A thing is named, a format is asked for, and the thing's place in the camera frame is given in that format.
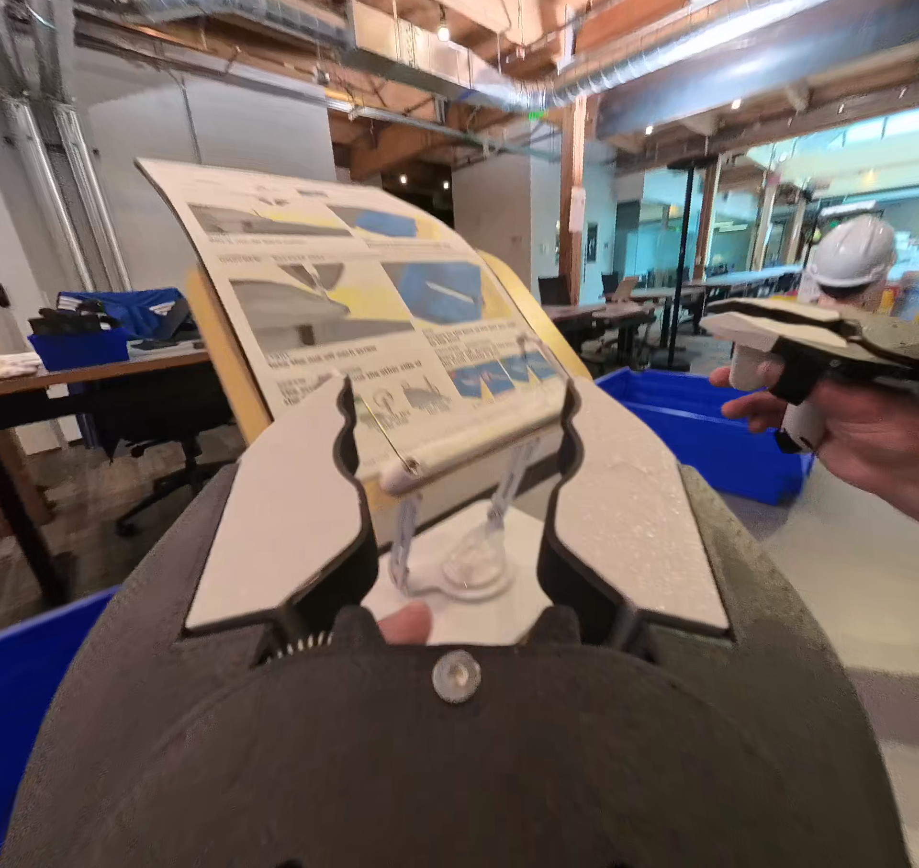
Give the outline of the large silver air duct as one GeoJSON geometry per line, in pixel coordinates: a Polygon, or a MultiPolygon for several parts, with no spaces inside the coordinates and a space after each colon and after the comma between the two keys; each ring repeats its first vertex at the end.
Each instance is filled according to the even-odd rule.
{"type": "Polygon", "coordinates": [[[601,137],[642,132],[860,65],[917,35],[918,0],[832,0],[586,98],[601,137]]]}

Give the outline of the white hard hat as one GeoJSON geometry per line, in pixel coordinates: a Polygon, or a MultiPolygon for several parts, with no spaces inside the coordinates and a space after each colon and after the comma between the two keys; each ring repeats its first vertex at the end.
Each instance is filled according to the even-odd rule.
{"type": "Polygon", "coordinates": [[[873,215],[859,215],[821,238],[803,276],[820,287],[849,289],[887,281],[897,258],[895,231],[873,215]]]}

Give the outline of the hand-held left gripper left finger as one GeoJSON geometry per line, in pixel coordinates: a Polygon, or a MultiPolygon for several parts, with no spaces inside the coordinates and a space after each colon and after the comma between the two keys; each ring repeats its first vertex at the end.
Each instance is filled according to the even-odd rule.
{"type": "Polygon", "coordinates": [[[183,625],[188,637],[249,626],[269,642],[330,642],[342,609],[379,574],[358,479],[351,380],[333,373],[238,462],[183,625]]]}

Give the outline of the blue bin with divider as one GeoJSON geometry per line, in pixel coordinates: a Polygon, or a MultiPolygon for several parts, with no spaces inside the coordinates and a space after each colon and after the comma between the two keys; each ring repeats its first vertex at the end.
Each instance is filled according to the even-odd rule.
{"type": "Polygon", "coordinates": [[[40,725],[68,667],[118,587],[1,632],[1,837],[40,725]]]}

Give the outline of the wooden work table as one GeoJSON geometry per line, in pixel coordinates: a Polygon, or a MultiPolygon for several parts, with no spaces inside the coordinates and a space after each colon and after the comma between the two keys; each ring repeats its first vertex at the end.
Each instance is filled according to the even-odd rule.
{"type": "MultiPolygon", "coordinates": [[[[178,353],[134,354],[127,361],[59,371],[43,369],[30,376],[5,379],[1,385],[2,435],[61,417],[88,415],[99,410],[126,411],[140,405],[130,393],[98,392],[93,388],[103,381],[178,372],[211,364],[205,349],[184,346],[178,353]]],[[[14,473],[6,455],[2,455],[2,520],[38,584],[42,602],[47,608],[55,608],[68,602],[71,596],[68,554],[52,552],[40,529],[41,524],[30,513],[25,498],[28,490],[22,487],[20,480],[21,476],[14,473]]]]}

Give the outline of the blue bin holding black items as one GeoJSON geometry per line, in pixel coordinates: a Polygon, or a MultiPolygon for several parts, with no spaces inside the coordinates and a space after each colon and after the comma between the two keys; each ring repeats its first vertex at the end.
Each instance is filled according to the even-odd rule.
{"type": "Polygon", "coordinates": [[[130,338],[121,329],[80,334],[31,334],[28,342],[46,372],[61,372],[128,361],[130,338]]]}

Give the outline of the black swivel office chair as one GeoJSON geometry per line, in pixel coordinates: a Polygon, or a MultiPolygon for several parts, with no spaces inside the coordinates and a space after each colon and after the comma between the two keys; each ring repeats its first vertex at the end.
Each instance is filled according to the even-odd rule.
{"type": "Polygon", "coordinates": [[[136,373],[93,383],[87,422],[110,460],[120,447],[139,459],[158,446],[181,449],[178,470],[155,479],[151,492],[114,523],[124,538],[136,534],[135,519],[181,489],[197,495],[226,461],[201,462],[201,435],[235,425],[235,415],[212,366],[205,363],[136,373]]]}

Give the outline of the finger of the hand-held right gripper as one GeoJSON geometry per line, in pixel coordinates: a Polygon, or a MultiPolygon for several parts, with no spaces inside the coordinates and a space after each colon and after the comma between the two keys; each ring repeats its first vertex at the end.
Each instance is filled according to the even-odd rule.
{"type": "Polygon", "coordinates": [[[707,315],[728,313],[787,323],[840,323],[844,321],[844,317],[837,310],[782,298],[728,298],[716,301],[706,308],[707,315]]]}
{"type": "Polygon", "coordinates": [[[787,321],[739,311],[710,313],[700,323],[714,338],[761,352],[770,352],[775,342],[794,328],[787,321]]]}

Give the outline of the blue bin with black items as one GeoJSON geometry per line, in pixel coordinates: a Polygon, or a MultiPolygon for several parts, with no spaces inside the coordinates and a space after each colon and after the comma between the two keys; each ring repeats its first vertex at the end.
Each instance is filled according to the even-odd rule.
{"type": "Polygon", "coordinates": [[[175,287],[126,292],[70,292],[57,295],[63,312],[105,314],[118,321],[129,338],[167,341],[191,322],[187,299],[175,287]]]}

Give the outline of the person's right hand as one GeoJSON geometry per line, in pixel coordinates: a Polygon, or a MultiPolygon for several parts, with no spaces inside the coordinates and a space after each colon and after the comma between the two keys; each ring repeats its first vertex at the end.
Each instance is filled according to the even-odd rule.
{"type": "Polygon", "coordinates": [[[824,418],[815,456],[826,470],[918,520],[917,397],[827,376],[810,402],[824,418]]]}

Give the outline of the printed instruction sheet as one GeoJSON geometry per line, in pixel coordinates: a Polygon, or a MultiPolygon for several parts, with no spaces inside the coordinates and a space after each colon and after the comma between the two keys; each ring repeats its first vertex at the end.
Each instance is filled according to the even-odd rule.
{"type": "Polygon", "coordinates": [[[176,215],[273,420],[334,374],[359,477],[451,467],[553,424],[564,383],[482,255],[380,189],[139,159],[176,215]]]}

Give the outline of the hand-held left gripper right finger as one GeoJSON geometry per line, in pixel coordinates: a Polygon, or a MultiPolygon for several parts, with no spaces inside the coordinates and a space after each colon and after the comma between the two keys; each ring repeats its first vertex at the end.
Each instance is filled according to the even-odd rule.
{"type": "Polygon", "coordinates": [[[538,584],[581,641],[627,647],[647,625],[729,636],[729,616],[681,465],[595,383],[568,380],[560,479],[549,495],[538,584]]]}

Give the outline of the dark wooden table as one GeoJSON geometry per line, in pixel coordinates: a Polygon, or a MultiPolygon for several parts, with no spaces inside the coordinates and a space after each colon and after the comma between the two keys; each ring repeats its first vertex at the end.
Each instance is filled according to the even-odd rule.
{"type": "Polygon", "coordinates": [[[546,305],[544,311],[594,376],[639,364],[639,339],[647,337],[654,310],[632,301],[546,305]]]}

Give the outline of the blue plastic bin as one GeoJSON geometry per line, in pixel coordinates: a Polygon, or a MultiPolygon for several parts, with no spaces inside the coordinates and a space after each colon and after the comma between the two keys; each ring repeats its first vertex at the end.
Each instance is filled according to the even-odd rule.
{"type": "Polygon", "coordinates": [[[784,453],[773,434],[753,435],[722,406],[741,392],[713,386],[706,376],[621,368],[595,380],[644,421],[683,464],[713,489],[765,505],[793,502],[810,475],[810,454],[784,453]]]}

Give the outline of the wooden pillar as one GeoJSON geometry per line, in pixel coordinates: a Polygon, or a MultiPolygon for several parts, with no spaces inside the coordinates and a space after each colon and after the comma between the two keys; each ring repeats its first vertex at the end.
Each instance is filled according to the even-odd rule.
{"type": "Polygon", "coordinates": [[[559,275],[568,304],[578,305],[583,277],[582,236],[587,192],[583,184],[585,150],[594,136],[596,102],[580,96],[561,118],[559,275]]]}

